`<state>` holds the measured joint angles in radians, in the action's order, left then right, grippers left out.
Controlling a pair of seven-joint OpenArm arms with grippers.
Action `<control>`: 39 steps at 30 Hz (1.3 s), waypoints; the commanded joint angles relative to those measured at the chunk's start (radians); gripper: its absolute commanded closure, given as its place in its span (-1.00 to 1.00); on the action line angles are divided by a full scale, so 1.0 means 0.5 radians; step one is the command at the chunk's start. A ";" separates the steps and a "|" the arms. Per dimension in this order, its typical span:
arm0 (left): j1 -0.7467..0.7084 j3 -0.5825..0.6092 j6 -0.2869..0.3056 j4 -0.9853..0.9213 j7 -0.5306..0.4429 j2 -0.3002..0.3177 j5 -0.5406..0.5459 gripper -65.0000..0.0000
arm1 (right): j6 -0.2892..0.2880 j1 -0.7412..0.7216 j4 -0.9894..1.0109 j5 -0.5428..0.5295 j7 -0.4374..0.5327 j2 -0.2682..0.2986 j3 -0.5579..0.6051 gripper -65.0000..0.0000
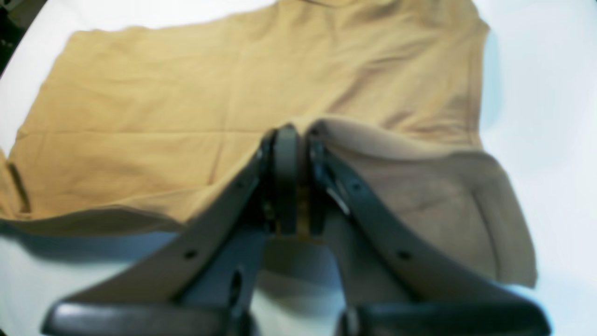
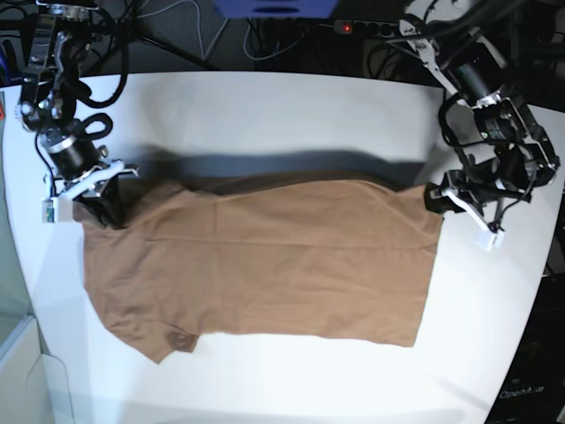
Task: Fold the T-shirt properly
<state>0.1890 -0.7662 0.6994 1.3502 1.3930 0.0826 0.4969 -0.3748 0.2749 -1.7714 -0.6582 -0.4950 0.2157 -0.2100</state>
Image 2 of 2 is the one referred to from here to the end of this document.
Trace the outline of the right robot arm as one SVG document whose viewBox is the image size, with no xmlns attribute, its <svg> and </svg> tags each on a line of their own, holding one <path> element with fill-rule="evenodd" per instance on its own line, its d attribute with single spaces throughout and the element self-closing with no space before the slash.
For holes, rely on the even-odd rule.
<svg viewBox="0 0 565 424">
<path fill-rule="evenodd" d="M 94 1 L 40 1 L 38 6 L 16 112 L 34 134 L 35 151 L 47 169 L 42 219 L 72 220 L 80 208 L 100 226 L 120 229 L 125 217 L 118 179 L 138 169 L 109 161 L 106 147 L 95 142 L 113 129 L 104 109 L 119 99 L 129 76 L 127 37 Z M 80 79 L 80 67 L 99 35 L 116 38 L 121 59 L 117 88 L 104 101 L 93 99 Z"/>
</svg>

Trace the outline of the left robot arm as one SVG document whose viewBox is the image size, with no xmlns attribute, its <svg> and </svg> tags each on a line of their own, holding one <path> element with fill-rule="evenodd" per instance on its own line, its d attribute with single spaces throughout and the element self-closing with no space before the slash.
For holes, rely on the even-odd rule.
<svg viewBox="0 0 565 424">
<path fill-rule="evenodd" d="M 537 122 L 519 87 L 519 35 L 509 32 L 509 55 L 486 30 L 518 11 L 520 1 L 410 1 L 399 31 L 448 98 L 438 120 L 441 135 L 462 168 L 449 170 L 426 188 L 430 210 L 465 212 L 490 236 L 502 234 L 509 208 L 531 200 L 532 191 L 553 182 L 561 166 L 546 130 Z M 448 123 L 456 105 L 468 107 L 480 139 L 494 157 L 478 163 L 473 142 L 459 139 Z"/>
</svg>

